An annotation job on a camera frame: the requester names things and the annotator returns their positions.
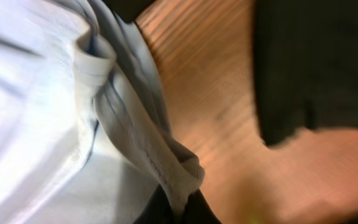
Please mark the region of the light blue printed t-shirt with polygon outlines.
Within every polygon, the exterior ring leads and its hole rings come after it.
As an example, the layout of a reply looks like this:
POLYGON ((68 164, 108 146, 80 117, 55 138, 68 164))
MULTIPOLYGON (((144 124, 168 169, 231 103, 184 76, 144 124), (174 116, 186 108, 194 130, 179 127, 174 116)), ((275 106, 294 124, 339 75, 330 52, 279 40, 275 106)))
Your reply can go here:
POLYGON ((102 1, 0 1, 0 223, 179 221, 204 177, 154 58, 102 1))

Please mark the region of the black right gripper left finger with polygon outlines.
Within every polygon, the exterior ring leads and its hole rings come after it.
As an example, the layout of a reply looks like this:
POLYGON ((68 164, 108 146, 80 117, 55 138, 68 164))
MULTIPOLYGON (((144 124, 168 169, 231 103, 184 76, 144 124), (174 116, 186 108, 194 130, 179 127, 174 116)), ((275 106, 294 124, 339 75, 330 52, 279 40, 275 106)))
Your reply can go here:
POLYGON ((133 224, 180 224, 182 215, 175 215, 164 189, 159 185, 152 194, 143 212, 133 224))

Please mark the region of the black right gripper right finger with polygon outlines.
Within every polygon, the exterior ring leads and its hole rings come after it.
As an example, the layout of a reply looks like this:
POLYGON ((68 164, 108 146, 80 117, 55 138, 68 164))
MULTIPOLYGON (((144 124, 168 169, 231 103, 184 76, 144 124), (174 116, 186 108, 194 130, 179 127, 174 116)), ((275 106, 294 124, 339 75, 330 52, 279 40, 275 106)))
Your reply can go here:
POLYGON ((201 190, 197 190, 188 197, 182 224, 221 224, 209 207, 201 190))

